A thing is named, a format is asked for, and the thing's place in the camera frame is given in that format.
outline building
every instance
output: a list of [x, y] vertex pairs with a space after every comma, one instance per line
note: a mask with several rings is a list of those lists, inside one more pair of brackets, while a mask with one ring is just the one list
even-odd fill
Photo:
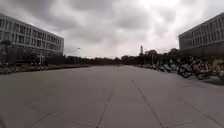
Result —
[[224, 13], [179, 35], [181, 51], [193, 54], [224, 55]]
[[40, 62], [48, 56], [63, 54], [64, 49], [63, 38], [0, 13], [2, 40], [11, 41], [15, 50], [37, 54]]

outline lamp post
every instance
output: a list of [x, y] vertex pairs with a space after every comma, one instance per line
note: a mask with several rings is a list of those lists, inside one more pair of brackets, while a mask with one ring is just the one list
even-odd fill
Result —
[[76, 60], [77, 56], [74, 58], [74, 64], [76, 64], [77, 60]]

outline bicycle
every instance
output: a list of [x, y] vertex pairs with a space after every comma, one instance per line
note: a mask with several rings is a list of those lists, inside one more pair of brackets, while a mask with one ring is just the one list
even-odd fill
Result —
[[199, 80], [203, 80], [210, 78], [211, 66], [206, 58], [194, 60], [193, 57], [190, 57], [189, 62], [180, 65], [178, 74], [184, 78], [189, 78], [194, 74]]

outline overcast sky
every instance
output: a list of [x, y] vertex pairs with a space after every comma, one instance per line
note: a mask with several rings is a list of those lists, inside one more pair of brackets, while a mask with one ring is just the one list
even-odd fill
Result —
[[62, 36], [65, 54], [85, 57], [178, 48], [178, 34], [223, 7], [224, 0], [0, 0], [1, 13]]

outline concrete pavement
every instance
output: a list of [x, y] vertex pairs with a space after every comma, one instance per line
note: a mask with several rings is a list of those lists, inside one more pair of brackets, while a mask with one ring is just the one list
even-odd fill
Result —
[[8, 128], [223, 128], [224, 88], [136, 67], [0, 76]]

